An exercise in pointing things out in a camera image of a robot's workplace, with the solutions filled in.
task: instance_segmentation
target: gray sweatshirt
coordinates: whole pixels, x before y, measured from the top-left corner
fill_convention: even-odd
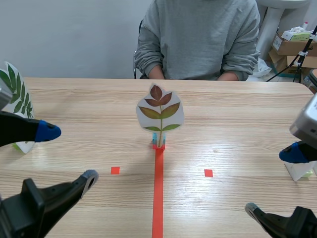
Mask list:
[[[224,71],[245,81],[258,62],[256,0],[154,0],[143,19],[135,63],[166,79],[217,80]]]

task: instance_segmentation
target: red tape line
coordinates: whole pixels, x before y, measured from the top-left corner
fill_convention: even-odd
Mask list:
[[[155,150],[152,238],[163,238],[164,149]]]

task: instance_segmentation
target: wooden table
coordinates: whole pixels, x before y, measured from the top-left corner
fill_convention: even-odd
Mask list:
[[[137,102],[150,80],[28,78],[38,119],[62,136],[27,155],[0,149],[3,198],[32,177],[38,186],[73,181],[96,169],[98,183],[53,228],[49,238],[150,238],[154,184],[151,135],[141,130]],[[295,83],[157,81],[183,101],[185,125],[167,136],[164,238],[267,238],[244,211],[254,202],[289,216],[317,212],[317,179],[293,182],[278,153],[292,144],[288,128],[312,97]],[[111,167],[121,167],[118,176]],[[204,169],[214,177],[206,178]]]

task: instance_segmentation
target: green leaf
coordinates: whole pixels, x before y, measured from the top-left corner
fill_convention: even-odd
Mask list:
[[[21,78],[20,78],[19,73],[18,73],[18,76],[16,78],[16,92],[18,93],[19,96],[21,96]]]
[[[21,100],[24,101],[24,97],[25,97],[25,86],[24,83],[22,84],[22,91],[21,91]]]
[[[22,111],[21,111],[22,114],[25,114],[25,108],[26,108],[26,106],[24,105],[24,106],[22,107]]]
[[[156,126],[149,126],[149,127],[145,127],[144,129],[146,130],[152,130],[152,131],[160,131],[160,129]]]
[[[172,115],[174,115],[177,112],[177,110],[179,109],[179,105],[180,105],[180,103],[176,103],[176,104],[164,109],[161,113],[161,119],[170,118]]]
[[[8,65],[8,71],[9,71],[9,76],[10,76],[10,81],[11,81],[11,86],[13,91],[16,90],[16,79],[15,79],[15,74],[13,69],[11,68],[10,65]]]
[[[178,125],[178,124],[173,124],[173,125],[168,125],[166,127],[163,128],[163,131],[167,131],[167,130],[174,130],[178,127],[180,127],[181,125]]]
[[[6,72],[0,70],[0,78],[4,81],[4,83],[8,86],[8,88],[11,88],[11,82]]]
[[[157,111],[154,111],[149,108],[139,107],[141,112],[151,119],[160,119],[160,114]]]
[[[164,97],[161,98],[159,103],[164,106],[169,103],[169,101],[172,99],[172,93],[166,94]]]
[[[162,90],[158,86],[153,85],[153,88],[150,90],[150,95],[152,96],[152,98],[159,101],[162,97],[162,94]]]
[[[25,101],[24,101],[24,104],[25,105],[28,105],[29,104],[29,98],[30,98],[30,95],[29,93],[26,94],[26,97],[25,97]]]
[[[22,106],[22,101],[18,102],[18,104],[15,106],[14,112],[13,113],[17,113],[20,111]]]
[[[152,107],[158,107],[159,102],[153,99],[144,99],[150,106]]]
[[[19,99],[19,95],[17,95],[16,93],[14,93],[14,94],[12,95],[12,99],[11,99],[10,104],[15,103],[16,100],[18,100],[18,99]]]

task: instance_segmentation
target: white card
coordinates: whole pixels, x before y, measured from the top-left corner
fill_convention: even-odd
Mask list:
[[[150,87],[149,94],[138,103],[136,113],[140,126],[158,135],[178,129],[185,121],[183,105],[177,94],[166,92],[156,84]]]

